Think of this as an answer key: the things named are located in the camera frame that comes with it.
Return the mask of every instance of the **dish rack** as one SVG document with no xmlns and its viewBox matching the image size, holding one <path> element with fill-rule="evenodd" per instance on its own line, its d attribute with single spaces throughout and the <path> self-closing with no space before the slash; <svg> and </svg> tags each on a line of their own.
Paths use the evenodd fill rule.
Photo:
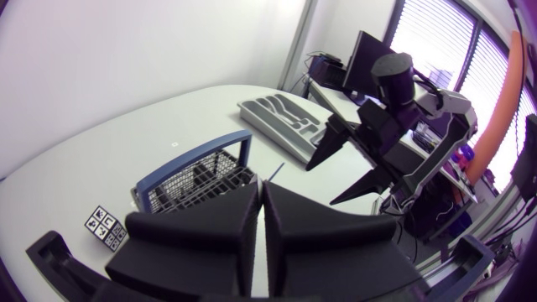
<svg viewBox="0 0 537 302">
<path fill-rule="evenodd" d="M 180 211 L 255 181 L 247 167 L 252 134 L 237 131 L 172 159 L 131 189 L 139 210 L 146 213 Z M 223 148 L 241 143 L 236 159 Z"/>
</svg>

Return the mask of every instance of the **cable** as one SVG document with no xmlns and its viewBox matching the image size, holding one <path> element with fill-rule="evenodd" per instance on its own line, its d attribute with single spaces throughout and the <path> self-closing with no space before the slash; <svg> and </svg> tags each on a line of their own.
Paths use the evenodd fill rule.
<svg viewBox="0 0 537 302">
<path fill-rule="evenodd" d="M 445 214 L 451 212 L 451 210 L 453 210 L 453 205 L 455 205 L 455 202 L 452 201 L 452 202 L 451 202 L 451 208 L 450 208 L 449 210 L 445 211 L 445 212 L 438 213 L 438 215 L 436 215 L 436 220 L 438 221 L 438 218 L 440 218 L 440 216 L 445 215 Z"/>
<path fill-rule="evenodd" d="M 517 14 L 517 11 L 514 8 L 514 6 L 512 6 L 511 9 L 513 10 L 514 21 L 516 22 L 517 28 L 519 29 L 520 44 L 521 44 L 520 49 L 522 50 L 522 77 L 521 77 L 522 82 L 520 83 L 519 103 L 517 105 L 517 112 L 514 115 L 514 139 L 516 140 L 516 146 L 517 146 L 516 153 L 517 153 L 517 157 L 518 157 L 520 155 L 520 153 L 519 153 L 520 98 L 522 98 L 522 91 L 524 90 L 524 78 L 525 78 L 524 66 L 525 66 L 525 63 L 526 63 L 526 58 L 525 58 L 525 53 L 526 52 L 524 51 L 524 38 L 523 38 L 523 35 L 522 35 L 522 25 L 520 24 L 519 15 Z"/>
<path fill-rule="evenodd" d="M 409 214 L 410 214 L 410 218 L 412 218 L 412 227 L 414 228 L 413 238 L 414 238 L 415 250 L 414 250 L 414 261 L 412 263 L 416 263 L 416 259 L 418 258 L 418 238 L 416 237 L 416 220 L 414 219 L 414 214 L 412 214 L 411 211 L 409 211 Z"/>
<path fill-rule="evenodd" d="M 315 68 L 317 68 L 317 66 L 319 65 L 319 63 L 321 63 L 322 61 L 324 61 L 324 59 L 322 57 L 319 58 L 318 61 L 316 61 L 313 66 L 311 66 L 311 72 L 313 72 L 315 70 Z M 293 85 L 293 87 L 291 87 L 291 90 L 289 90 L 290 93 L 293 93 L 293 90 L 295 89 L 295 87 L 299 84 L 300 80 L 304 79 L 304 77 L 306 77 L 309 73 L 306 72 L 304 73 L 296 82 L 295 84 Z"/>
<path fill-rule="evenodd" d="M 397 221 L 397 224 L 399 225 L 399 230 L 401 230 L 401 232 L 399 232 L 399 238 L 397 239 L 397 244 L 399 245 L 401 236 L 403 235 L 403 225 L 401 224 L 401 221 Z"/>
<path fill-rule="evenodd" d="M 438 90 L 438 87 L 421 72 L 414 70 L 414 73 L 422 80 L 419 82 L 422 82 L 424 85 L 432 89 L 432 93 L 434 93 L 436 95 L 436 98 L 438 99 L 438 104 L 436 104 L 436 110 L 440 110 L 444 106 L 444 97 L 442 96 L 440 90 Z"/>
<path fill-rule="evenodd" d="M 537 216 L 537 213 L 534 213 L 532 216 L 530 216 L 530 217 L 528 218 L 528 220 L 527 220 L 527 221 L 524 221 L 524 223 L 521 224 L 520 226 L 517 226 L 517 227 L 514 228 L 513 230 L 511 230 L 511 231 L 509 231 L 509 232 L 506 232 L 506 233 L 503 234 L 501 237 L 495 237 L 494 239 L 492 239 L 491 241 L 489 241 L 489 242 L 487 242 L 487 243 L 485 243 L 485 244 L 488 245 L 488 246 L 493 245 L 494 243 L 496 243 L 496 242 L 498 242 L 498 241 L 504 239 L 505 237 L 507 237 L 507 236 L 513 234 L 514 232 L 518 231 L 521 227 L 525 226 L 526 223 L 528 223 L 529 221 L 531 221 L 535 216 Z"/>
<path fill-rule="evenodd" d="M 509 219 L 509 221 L 505 222 L 504 224 L 502 224 L 499 228 L 496 229 L 496 231 L 494 231 L 495 233 L 497 233 L 499 230 L 503 229 L 504 227 L 506 227 L 509 223 L 513 222 L 513 220 L 515 220 L 519 215 L 520 213 L 522 213 L 524 211 L 524 208 L 527 206 L 528 204 L 522 206 L 522 208 L 520 208 L 520 210 L 517 212 L 517 215 L 513 216 L 513 218 Z"/>
</svg>

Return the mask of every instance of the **white table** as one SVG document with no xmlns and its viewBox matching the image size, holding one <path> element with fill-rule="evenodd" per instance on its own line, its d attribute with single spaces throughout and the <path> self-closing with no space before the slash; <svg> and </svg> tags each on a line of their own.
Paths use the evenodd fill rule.
<svg viewBox="0 0 537 302">
<path fill-rule="evenodd" d="M 319 103 L 319 105 L 324 108 L 331 110 L 332 112 L 339 113 L 343 118 L 348 122 L 360 123 L 360 118 L 357 115 L 357 110 L 359 106 L 353 103 L 349 98 L 341 91 L 336 91 L 330 88 L 323 87 L 319 85 L 316 81 L 311 81 L 310 83 L 310 93 Z M 412 131 L 409 130 L 400 140 L 404 146 L 412 149 L 416 154 L 421 158 L 426 159 L 429 155 L 420 148 L 412 140 Z M 444 168 L 441 168 L 442 175 L 444 175 L 453 185 L 458 189 L 462 190 L 468 198 L 477 203 L 477 198 L 475 195 L 467 188 L 467 186 L 461 181 L 456 180 L 451 174 L 449 174 Z"/>
<path fill-rule="evenodd" d="M 281 93 L 325 121 L 331 113 L 305 99 L 256 86 L 217 86 L 177 96 L 116 117 L 80 133 L 30 160 L 0 183 L 0 257 L 30 301 L 60 300 L 25 253 L 56 230 L 74 257 L 102 275 L 112 253 L 84 227 L 102 205 L 120 221 L 136 211 L 129 190 L 145 175 L 213 138 L 240 129 L 253 133 L 248 166 L 273 182 L 328 205 L 372 167 L 347 143 L 311 172 L 239 117 L 237 102 Z M 236 148 L 227 148 L 238 155 Z M 371 213 L 377 198 L 367 195 L 333 208 Z M 260 212 L 253 295 L 267 296 L 264 213 Z"/>
</svg>

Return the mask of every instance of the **metal frame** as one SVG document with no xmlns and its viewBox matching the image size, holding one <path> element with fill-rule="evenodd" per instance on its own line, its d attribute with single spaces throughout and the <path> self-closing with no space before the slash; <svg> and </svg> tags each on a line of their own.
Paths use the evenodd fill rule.
<svg viewBox="0 0 537 302">
<path fill-rule="evenodd" d="M 464 235 L 472 235 L 477 240 L 483 242 L 490 238 L 496 228 L 501 225 L 509 216 L 509 214 L 515 209 L 516 205 L 520 202 L 520 192 L 518 187 L 509 182 L 508 187 L 500 194 L 493 204 L 488 207 L 485 212 L 473 222 L 459 237 L 453 239 L 448 245 L 448 251 L 451 252 L 456 243 Z M 421 273 L 429 272 L 441 265 L 441 253 L 438 252 L 430 258 L 426 259 L 422 263 L 418 264 L 416 268 Z"/>
<path fill-rule="evenodd" d="M 284 70 L 279 78 L 278 89 L 281 91 L 286 91 L 286 87 L 290 88 L 290 82 L 300 66 L 301 52 L 304 49 L 307 33 L 310 31 L 313 13 L 318 2 L 319 0 L 305 1 L 304 9 L 302 10 L 302 15 L 296 28 L 295 37 L 293 38 L 287 60 L 285 61 Z"/>
</svg>

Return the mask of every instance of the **monitor stand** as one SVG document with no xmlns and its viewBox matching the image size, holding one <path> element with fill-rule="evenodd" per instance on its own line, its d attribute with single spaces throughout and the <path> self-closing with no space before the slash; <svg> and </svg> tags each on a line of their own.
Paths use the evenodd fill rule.
<svg viewBox="0 0 537 302">
<path fill-rule="evenodd" d="M 346 97 L 348 97 L 353 103 L 355 103 L 357 106 L 363 105 L 364 102 L 366 102 L 367 98 L 366 95 L 356 92 L 356 91 L 344 91 L 343 92 Z"/>
</svg>

